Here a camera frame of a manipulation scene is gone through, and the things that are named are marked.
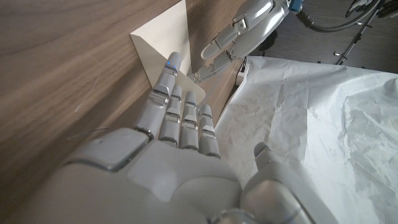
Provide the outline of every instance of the metal stand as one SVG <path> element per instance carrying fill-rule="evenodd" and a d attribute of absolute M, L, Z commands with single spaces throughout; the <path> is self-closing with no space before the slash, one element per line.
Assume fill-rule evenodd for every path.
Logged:
<path fill-rule="evenodd" d="M 349 45 L 349 47 L 347 48 L 347 50 L 344 52 L 343 55 L 337 54 L 335 53 L 336 56 L 341 56 L 339 61 L 337 61 L 336 65 L 342 65 L 344 63 L 345 60 L 347 60 L 347 56 L 348 54 L 351 52 L 351 50 L 354 48 L 355 44 L 361 40 L 361 36 L 362 34 L 365 32 L 366 28 L 372 28 L 371 26 L 369 26 L 369 24 L 371 23 L 371 21 L 373 20 L 373 18 L 376 16 L 376 14 L 380 11 L 381 6 L 384 4 L 385 1 L 381 1 L 379 3 L 379 5 L 377 6 L 377 8 L 374 10 L 374 12 L 371 14 L 371 16 L 369 17 L 369 19 L 364 23 L 361 24 L 360 22 L 357 22 L 358 25 L 362 25 L 362 29 L 358 32 L 358 34 L 355 36 L 354 40 L 352 41 L 352 43 Z"/>

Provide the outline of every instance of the wooden wall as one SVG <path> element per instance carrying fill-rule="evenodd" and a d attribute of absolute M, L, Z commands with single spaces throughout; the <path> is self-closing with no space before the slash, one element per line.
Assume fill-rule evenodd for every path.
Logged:
<path fill-rule="evenodd" d="M 129 33 L 177 2 L 0 2 L 0 221 L 79 144 L 132 127 L 150 85 Z M 193 70 L 242 2 L 187 0 Z M 201 84 L 219 113 L 238 63 Z"/>

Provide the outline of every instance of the white paper sheet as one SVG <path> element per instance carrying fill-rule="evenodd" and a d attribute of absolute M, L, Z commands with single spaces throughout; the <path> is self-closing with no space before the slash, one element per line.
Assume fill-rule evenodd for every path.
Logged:
<path fill-rule="evenodd" d="M 205 91 L 187 77 L 191 73 L 191 51 L 185 0 L 140 26 L 130 36 L 152 87 L 169 55 L 178 52 L 182 62 L 175 84 L 182 87 L 182 98 L 188 91 L 195 93 L 198 103 L 205 98 Z"/>
<path fill-rule="evenodd" d="M 251 70 L 216 126 L 242 185 L 267 142 L 340 223 L 398 223 L 398 75 L 248 57 Z"/>

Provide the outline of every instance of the crumpled white paper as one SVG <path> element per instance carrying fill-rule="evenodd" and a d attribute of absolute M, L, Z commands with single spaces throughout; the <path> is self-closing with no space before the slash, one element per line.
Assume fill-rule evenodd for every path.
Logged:
<path fill-rule="evenodd" d="M 248 57 L 216 125 L 221 159 L 244 186 L 261 141 L 340 223 L 398 223 L 398 75 Z"/>

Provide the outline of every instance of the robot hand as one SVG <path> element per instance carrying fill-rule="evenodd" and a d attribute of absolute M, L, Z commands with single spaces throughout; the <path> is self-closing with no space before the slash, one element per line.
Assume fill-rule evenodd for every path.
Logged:
<path fill-rule="evenodd" d="M 264 143 L 254 149 L 259 172 L 242 190 L 219 159 L 209 106 L 198 119 L 188 92 L 180 119 L 182 89 L 174 86 L 180 62 L 172 53 L 135 129 L 117 129 L 76 150 L 13 222 L 336 223 Z"/>
<path fill-rule="evenodd" d="M 300 7 L 301 1 L 295 0 Z M 202 53 L 203 59 L 218 54 L 209 66 L 204 65 L 188 77 L 195 83 L 212 77 L 237 58 L 244 58 L 261 44 L 283 21 L 289 13 L 291 0 L 247 0 L 238 9 L 231 25 L 225 27 L 207 45 Z"/>
<path fill-rule="evenodd" d="M 170 146 L 192 149 L 207 156 L 220 158 L 210 107 L 204 105 L 201 108 L 198 126 L 196 96 L 193 92 L 188 92 L 185 96 L 181 123 L 182 88 L 174 86 L 180 64 L 180 54 L 172 53 L 149 94 L 136 130 L 146 133 L 151 139 L 159 134 L 159 140 Z"/>
<path fill-rule="evenodd" d="M 398 0 L 390 0 L 384 3 L 377 15 L 379 18 L 393 18 L 398 16 Z"/>
<path fill-rule="evenodd" d="M 354 0 L 347 10 L 346 17 L 349 17 L 354 11 L 365 11 L 373 0 Z M 393 18 L 398 15 L 398 0 L 390 0 L 382 3 L 381 10 L 377 13 L 379 18 Z"/>

